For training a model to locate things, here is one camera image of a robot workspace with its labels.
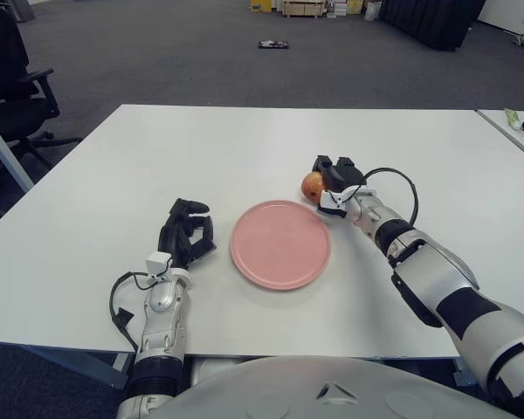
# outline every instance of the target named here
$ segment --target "black office chair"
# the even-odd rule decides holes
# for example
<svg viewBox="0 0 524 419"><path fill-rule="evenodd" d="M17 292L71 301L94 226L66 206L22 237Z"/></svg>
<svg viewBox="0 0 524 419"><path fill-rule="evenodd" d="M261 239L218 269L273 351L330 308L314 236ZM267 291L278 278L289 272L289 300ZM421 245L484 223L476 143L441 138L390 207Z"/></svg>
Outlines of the black office chair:
<svg viewBox="0 0 524 419"><path fill-rule="evenodd" d="M79 142L81 138L53 140L54 135L48 132L29 138L46 120L59 116L60 111L47 80L52 69L28 73L28 64L16 22L0 8L0 135L6 142L18 141L10 148L18 159L29 153L47 168L52 168L38 148ZM44 97L34 97L39 94L36 81ZM6 168L0 168L0 179L6 173Z"/></svg>

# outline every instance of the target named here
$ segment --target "another table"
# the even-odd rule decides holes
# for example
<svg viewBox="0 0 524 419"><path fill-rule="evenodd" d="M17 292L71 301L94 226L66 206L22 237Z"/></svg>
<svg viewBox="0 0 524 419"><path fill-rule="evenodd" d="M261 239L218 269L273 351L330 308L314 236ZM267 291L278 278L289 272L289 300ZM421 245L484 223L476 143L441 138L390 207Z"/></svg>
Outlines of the another table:
<svg viewBox="0 0 524 419"><path fill-rule="evenodd" d="M332 254L311 285L271 292L235 268L234 223L267 200L308 206L300 182L318 154L405 172L419 193L416 226L462 257L487 296L524 312L524 154L475 112L125 105L0 221L0 342L130 352L109 318L111 285L144 269L183 197L210 205L218 246L190 269L187 353L456 356L344 220L323 217ZM409 216L404 180L369 184ZM144 297L128 281L115 300L135 314L136 339Z"/></svg>
<svg viewBox="0 0 524 419"><path fill-rule="evenodd" d="M515 131L508 125L505 111L488 111L481 109L478 113L524 152L524 131ZM524 121L524 111L519 111L518 116L521 121Z"/></svg>

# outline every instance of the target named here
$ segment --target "table leg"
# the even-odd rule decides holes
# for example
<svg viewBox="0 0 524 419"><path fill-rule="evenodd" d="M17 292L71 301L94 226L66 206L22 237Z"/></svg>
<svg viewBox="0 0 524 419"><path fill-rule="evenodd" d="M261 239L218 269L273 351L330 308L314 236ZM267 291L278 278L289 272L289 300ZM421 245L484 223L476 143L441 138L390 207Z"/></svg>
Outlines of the table leg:
<svg viewBox="0 0 524 419"><path fill-rule="evenodd" d="M16 156L11 152L6 142L3 140L2 135L0 135L0 161L8 169L24 192L27 192L34 186L31 178L27 175L24 168L21 167Z"/></svg>
<svg viewBox="0 0 524 419"><path fill-rule="evenodd" d="M118 354L113 365L98 360L92 355L75 349L50 347L27 347L23 349L46 360L59 364L74 373L103 382L113 388L124 388L128 380L127 371L132 364L132 354Z"/></svg>

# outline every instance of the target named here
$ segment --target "robot forearm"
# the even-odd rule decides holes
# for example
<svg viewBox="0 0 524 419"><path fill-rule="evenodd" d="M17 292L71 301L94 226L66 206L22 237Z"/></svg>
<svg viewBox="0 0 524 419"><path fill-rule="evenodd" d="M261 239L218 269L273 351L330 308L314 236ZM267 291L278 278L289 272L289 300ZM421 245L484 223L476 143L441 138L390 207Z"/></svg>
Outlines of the robot forearm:
<svg viewBox="0 0 524 419"><path fill-rule="evenodd" d="M413 312L429 326L445 327L498 404L524 408L524 315L481 295L463 261L385 207L371 189L344 209L389 260L392 282Z"/></svg>

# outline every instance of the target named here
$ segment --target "apple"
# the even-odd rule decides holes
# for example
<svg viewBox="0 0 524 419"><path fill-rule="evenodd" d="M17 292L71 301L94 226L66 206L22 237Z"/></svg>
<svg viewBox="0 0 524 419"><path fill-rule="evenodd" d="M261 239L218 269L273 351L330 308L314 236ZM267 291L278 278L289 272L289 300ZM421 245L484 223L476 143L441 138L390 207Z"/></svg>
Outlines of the apple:
<svg viewBox="0 0 524 419"><path fill-rule="evenodd" d="M306 175L303 183L300 185L300 189L310 202L318 204L321 201L322 191L326 190L322 173L311 172Z"/></svg>

